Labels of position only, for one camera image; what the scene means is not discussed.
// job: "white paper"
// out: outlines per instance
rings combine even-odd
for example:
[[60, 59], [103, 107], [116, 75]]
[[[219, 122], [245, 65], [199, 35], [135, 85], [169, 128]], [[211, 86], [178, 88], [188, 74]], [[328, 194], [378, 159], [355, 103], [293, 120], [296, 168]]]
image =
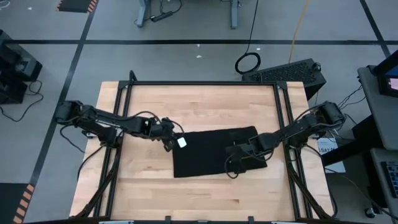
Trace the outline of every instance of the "white paper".
[[187, 145], [187, 142], [185, 141], [185, 138], [183, 138], [183, 137], [179, 138], [177, 140], [177, 142], [178, 142], [178, 145], [180, 146], [180, 148], [185, 147]]
[[[335, 138], [320, 138], [318, 139], [318, 148], [319, 148], [319, 153], [321, 155], [330, 152], [332, 150], [335, 150], [338, 148], [336, 139]], [[339, 173], [345, 173], [346, 169], [344, 167], [343, 161], [336, 162], [335, 164], [328, 165], [326, 168], [334, 170]]]

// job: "gray floor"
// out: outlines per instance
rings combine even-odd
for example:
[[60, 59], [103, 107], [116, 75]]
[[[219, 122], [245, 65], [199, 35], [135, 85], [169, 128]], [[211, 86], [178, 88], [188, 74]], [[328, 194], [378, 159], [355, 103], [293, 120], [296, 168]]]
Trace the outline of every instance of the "gray floor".
[[[253, 39], [291, 40], [304, 0], [263, 0], [259, 4]], [[386, 40], [398, 40], [398, 24], [393, 14], [398, 2], [367, 0], [369, 8]], [[0, 29], [13, 39], [77, 40], [80, 39], [87, 14], [55, 12], [58, 1], [16, 1], [0, 11]], [[181, 11], [158, 23], [147, 22], [138, 29], [134, 24], [138, 1], [101, 0], [87, 39], [91, 40], [164, 40], [164, 39], [248, 39], [252, 13], [256, 2], [243, 1], [239, 8], [239, 28], [229, 29], [229, 3], [214, 0], [184, 1]], [[153, 14], [158, 14], [154, 1]], [[314, 0], [298, 32], [299, 40], [377, 40], [369, 21], [357, 0]], [[0, 116], [2, 150], [0, 182], [28, 182], [47, 132], [67, 76], [76, 45], [23, 45], [41, 61], [44, 69], [45, 99], [34, 106], [20, 123]], [[85, 45], [74, 73], [67, 99], [95, 105], [100, 84], [108, 80], [125, 80], [134, 70], [140, 80], [239, 80], [234, 63], [246, 50], [238, 44], [192, 45]], [[261, 68], [287, 63], [290, 45], [252, 45], [252, 51], [262, 57]], [[391, 52], [398, 46], [390, 45]], [[313, 58], [322, 65], [327, 84], [320, 90], [318, 102], [340, 102], [359, 87], [356, 70], [378, 64], [385, 58], [378, 45], [296, 45], [294, 61]], [[245, 60], [243, 69], [252, 66]], [[353, 96], [361, 99], [363, 92]], [[5, 106], [13, 116], [19, 116], [34, 99], [26, 98], [22, 105]], [[370, 114], [365, 101], [344, 109], [356, 121]], [[341, 134], [349, 136], [353, 123], [347, 122]], [[57, 127], [39, 182], [25, 221], [36, 222], [66, 218], [76, 187], [76, 172], [82, 153], [71, 147], [59, 135]], [[85, 138], [77, 129], [65, 134], [84, 148]], [[348, 175], [358, 171], [358, 160], [346, 161]], [[369, 207], [359, 192], [338, 176], [329, 175], [335, 195], [338, 218], [357, 222], [390, 223], [386, 215], [368, 219], [363, 209]]]

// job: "black keyboard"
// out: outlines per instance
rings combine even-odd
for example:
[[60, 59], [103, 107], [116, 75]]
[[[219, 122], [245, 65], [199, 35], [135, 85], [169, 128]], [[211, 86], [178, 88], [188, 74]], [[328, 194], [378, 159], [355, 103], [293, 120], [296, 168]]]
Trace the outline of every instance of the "black keyboard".
[[398, 198], [398, 162], [381, 162], [392, 196]]
[[284, 65], [279, 68], [271, 68], [259, 71], [258, 73], [249, 76], [250, 81], [259, 82], [260, 75], [263, 82], [287, 81], [294, 82], [301, 80], [304, 84], [315, 81], [313, 69], [307, 63], [295, 63], [291, 65]]

